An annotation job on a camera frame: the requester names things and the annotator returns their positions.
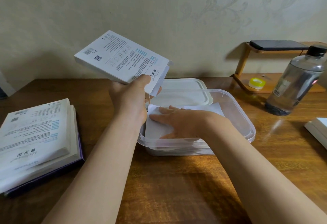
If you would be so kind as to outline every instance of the person's left hand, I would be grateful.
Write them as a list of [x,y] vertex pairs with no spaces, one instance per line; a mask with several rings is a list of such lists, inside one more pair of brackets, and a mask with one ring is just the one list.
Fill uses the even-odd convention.
[[110,81],[108,91],[115,108],[115,114],[124,114],[129,118],[134,118],[140,124],[145,123],[147,117],[145,103],[147,100],[145,99],[144,87],[150,81],[151,77],[145,74],[128,85]]

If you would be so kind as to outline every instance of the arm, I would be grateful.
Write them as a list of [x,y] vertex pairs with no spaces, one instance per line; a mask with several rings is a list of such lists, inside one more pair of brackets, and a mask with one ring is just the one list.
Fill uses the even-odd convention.
[[110,83],[114,117],[43,224],[116,222],[137,137],[146,120],[144,87],[149,81],[143,75],[128,86]]
[[175,128],[166,138],[200,137],[230,177],[251,221],[327,223],[326,214],[266,160],[231,124],[208,111],[161,108],[151,118]]

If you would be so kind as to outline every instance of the barcode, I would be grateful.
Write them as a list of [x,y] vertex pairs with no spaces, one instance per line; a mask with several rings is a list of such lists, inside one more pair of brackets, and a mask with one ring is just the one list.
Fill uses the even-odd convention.
[[18,111],[15,113],[15,115],[23,114],[24,112],[27,112],[27,110]]
[[274,94],[277,96],[277,97],[280,97],[281,93],[277,90],[277,89],[274,89]]
[[94,59],[96,59],[97,61],[100,61],[102,59],[102,57],[100,57],[99,55],[95,56]]
[[93,48],[89,48],[88,50],[85,50],[84,53],[86,55],[89,55],[94,49]]

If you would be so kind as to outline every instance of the wooden table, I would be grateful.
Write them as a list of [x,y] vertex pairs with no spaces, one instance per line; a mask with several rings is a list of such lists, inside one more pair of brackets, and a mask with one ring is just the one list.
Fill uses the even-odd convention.
[[[233,94],[256,128],[253,146],[327,212],[327,151],[303,127],[314,117],[327,117],[327,94],[308,94],[291,115],[279,117],[264,111],[267,94],[246,95],[231,77],[202,80]],[[112,117],[107,84],[106,79],[35,80],[0,101],[0,121],[8,112],[67,97],[79,115],[87,157]],[[1,196],[0,223],[40,223],[77,172],[14,199]],[[215,156],[152,157],[137,144],[117,223],[249,222]]]

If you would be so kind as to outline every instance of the water bottle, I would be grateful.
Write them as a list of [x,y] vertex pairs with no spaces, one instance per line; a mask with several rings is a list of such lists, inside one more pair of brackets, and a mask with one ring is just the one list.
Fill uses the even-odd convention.
[[325,70],[327,47],[310,46],[305,55],[292,59],[265,103],[274,115],[289,115]]

